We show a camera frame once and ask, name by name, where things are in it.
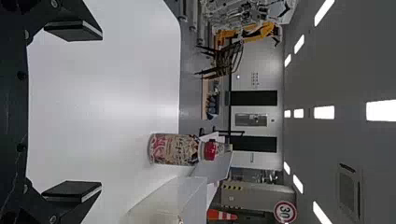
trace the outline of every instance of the warning stripe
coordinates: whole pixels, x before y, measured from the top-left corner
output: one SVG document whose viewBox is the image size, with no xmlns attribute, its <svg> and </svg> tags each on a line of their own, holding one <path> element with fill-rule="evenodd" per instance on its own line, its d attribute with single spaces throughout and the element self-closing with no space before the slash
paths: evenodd
<svg viewBox="0 0 396 224">
<path fill-rule="evenodd" d="M 230 205 L 222 205 L 222 207 L 225 207 L 225 208 L 232 208 L 232 209 L 244 209 L 243 207 L 230 206 Z"/>
<path fill-rule="evenodd" d="M 232 185 L 222 185 L 224 189 L 232 189 L 232 190 L 243 190 L 244 188 L 238 187 L 238 186 L 232 186 Z"/>
</svg>

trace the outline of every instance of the can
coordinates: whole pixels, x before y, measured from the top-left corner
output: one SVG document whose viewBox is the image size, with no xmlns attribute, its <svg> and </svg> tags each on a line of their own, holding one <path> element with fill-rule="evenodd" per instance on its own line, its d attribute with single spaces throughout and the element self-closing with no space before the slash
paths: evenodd
<svg viewBox="0 0 396 224">
<path fill-rule="evenodd" d="M 207 161 L 213 161 L 219 155 L 232 150 L 233 150 L 232 144 L 220 143 L 220 142 L 216 142 L 213 139 L 210 139 L 208 142 L 205 143 L 205 152 L 203 157 Z"/>
<path fill-rule="evenodd" d="M 148 142 L 151 163 L 193 166 L 201 158 L 205 143 L 195 135 L 155 133 Z"/>
</svg>

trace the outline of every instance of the ceiling vent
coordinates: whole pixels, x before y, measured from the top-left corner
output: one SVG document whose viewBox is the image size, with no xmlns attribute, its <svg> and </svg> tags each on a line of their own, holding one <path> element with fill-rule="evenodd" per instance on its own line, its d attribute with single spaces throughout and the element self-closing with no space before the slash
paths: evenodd
<svg viewBox="0 0 396 224">
<path fill-rule="evenodd" d="M 355 223 L 362 222 L 361 174 L 354 168 L 339 163 L 338 204 L 341 210 Z"/>
</svg>

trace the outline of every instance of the sign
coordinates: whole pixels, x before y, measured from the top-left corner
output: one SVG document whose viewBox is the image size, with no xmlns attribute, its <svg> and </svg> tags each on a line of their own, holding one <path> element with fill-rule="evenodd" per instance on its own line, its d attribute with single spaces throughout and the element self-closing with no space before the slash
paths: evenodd
<svg viewBox="0 0 396 224">
<path fill-rule="evenodd" d="M 297 209 L 293 203 L 279 202 L 275 205 L 274 216 L 280 223 L 291 223 L 297 218 Z"/>
</svg>

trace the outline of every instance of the ceiling light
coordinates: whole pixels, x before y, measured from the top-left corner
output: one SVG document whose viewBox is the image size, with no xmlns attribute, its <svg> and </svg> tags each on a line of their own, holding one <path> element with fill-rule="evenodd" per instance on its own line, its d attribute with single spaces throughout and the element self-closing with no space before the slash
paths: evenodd
<svg viewBox="0 0 396 224">
<path fill-rule="evenodd" d="M 304 193 L 304 185 L 303 183 L 300 181 L 300 179 L 297 177 L 297 175 L 293 176 L 293 183 L 294 186 L 300 191 L 300 193 Z"/>
<path fill-rule="evenodd" d="M 335 108 L 333 105 L 320 106 L 314 108 L 315 119 L 334 119 Z"/>
<path fill-rule="evenodd" d="M 366 118 L 370 121 L 396 121 L 396 100 L 368 102 Z"/>
<path fill-rule="evenodd" d="M 326 0 L 318 11 L 317 15 L 315 15 L 315 26 L 318 26 L 320 21 L 326 15 L 327 11 L 332 7 L 335 0 Z"/>
<path fill-rule="evenodd" d="M 288 55 L 288 57 L 285 59 L 285 67 L 287 67 L 291 63 L 291 54 Z"/>
<path fill-rule="evenodd" d="M 295 109 L 294 110 L 294 117 L 296 119 L 303 119 L 304 118 L 304 110 L 303 109 Z"/>
<path fill-rule="evenodd" d="M 317 202 L 314 202 L 313 210 L 321 224 L 332 224 L 326 214 L 324 214 L 323 210 L 321 210 Z"/>
<path fill-rule="evenodd" d="M 283 162 L 283 169 L 285 170 L 286 174 L 290 175 L 290 167 L 285 161 Z"/>
<path fill-rule="evenodd" d="M 305 35 L 302 35 L 300 39 L 297 41 L 296 45 L 294 46 L 294 54 L 296 54 L 300 50 L 304 42 L 305 42 Z"/>
<path fill-rule="evenodd" d="M 285 110 L 285 118 L 289 119 L 291 117 L 291 111 Z"/>
</svg>

